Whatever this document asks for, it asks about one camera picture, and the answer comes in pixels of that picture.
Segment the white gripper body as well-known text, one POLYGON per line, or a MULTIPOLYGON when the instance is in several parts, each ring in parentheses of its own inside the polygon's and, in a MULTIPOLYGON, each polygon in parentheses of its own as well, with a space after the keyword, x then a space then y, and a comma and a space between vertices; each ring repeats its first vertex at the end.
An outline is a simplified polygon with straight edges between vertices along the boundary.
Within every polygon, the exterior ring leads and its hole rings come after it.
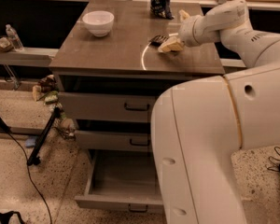
POLYGON ((182 21, 178 36, 187 47, 198 47, 207 43, 207 35, 204 33, 204 17, 197 15, 182 21))

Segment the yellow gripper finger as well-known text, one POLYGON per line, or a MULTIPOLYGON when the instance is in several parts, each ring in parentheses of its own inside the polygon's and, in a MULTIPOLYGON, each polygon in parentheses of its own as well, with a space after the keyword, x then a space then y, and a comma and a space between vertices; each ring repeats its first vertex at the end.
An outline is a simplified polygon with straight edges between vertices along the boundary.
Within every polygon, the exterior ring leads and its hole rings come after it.
POLYGON ((158 52, 181 51, 184 43, 177 37, 171 36, 158 47, 158 52))
POLYGON ((179 11, 179 18, 180 18, 181 21, 185 21, 186 19, 189 18, 188 12, 186 12, 186 11, 183 10, 183 9, 181 9, 181 10, 179 11))

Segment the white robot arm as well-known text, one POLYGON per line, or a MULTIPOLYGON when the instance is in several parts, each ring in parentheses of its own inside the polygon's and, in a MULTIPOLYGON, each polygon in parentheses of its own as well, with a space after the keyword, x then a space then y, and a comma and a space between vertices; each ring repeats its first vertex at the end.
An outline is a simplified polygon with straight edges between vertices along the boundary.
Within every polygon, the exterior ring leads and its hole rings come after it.
POLYGON ((280 34, 257 31, 245 0, 182 22, 188 47, 221 42, 245 69, 184 82, 154 105, 151 139, 167 224, 246 224, 231 154, 280 143, 280 34))

